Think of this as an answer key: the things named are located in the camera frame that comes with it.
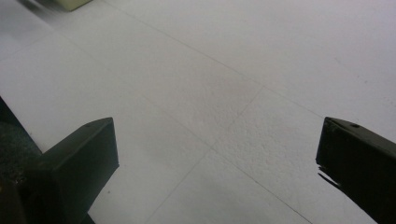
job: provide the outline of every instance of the white surface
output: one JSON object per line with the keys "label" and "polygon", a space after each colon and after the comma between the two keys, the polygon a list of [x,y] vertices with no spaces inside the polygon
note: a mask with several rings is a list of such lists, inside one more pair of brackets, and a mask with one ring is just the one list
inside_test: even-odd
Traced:
{"label": "white surface", "polygon": [[326,116],[396,140],[393,1],[0,0],[0,19],[0,95],[42,150],[115,119],[96,223],[374,223],[315,156]]}
{"label": "white surface", "polygon": [[148,223],[309,222],[211,150]]}

